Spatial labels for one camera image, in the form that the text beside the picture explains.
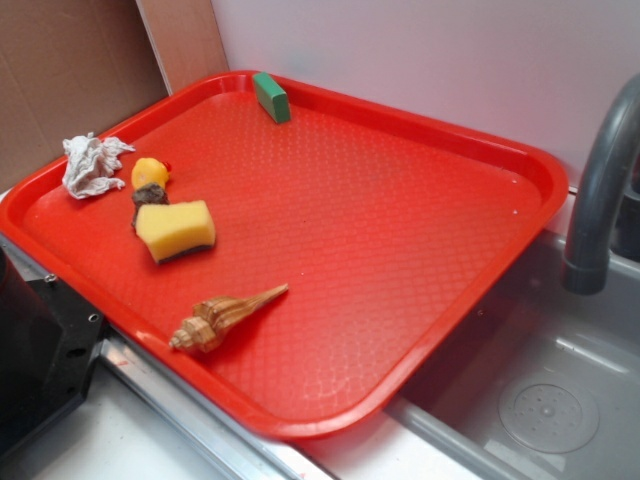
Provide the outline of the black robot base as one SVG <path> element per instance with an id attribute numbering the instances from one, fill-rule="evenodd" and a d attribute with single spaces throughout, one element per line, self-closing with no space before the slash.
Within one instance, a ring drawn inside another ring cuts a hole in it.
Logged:
<path id="1" fill-rule="evenodd" d="M 86 399 L 106 320 L 60 279 L 25 280 L 1 254 L 1 457 Z"/>

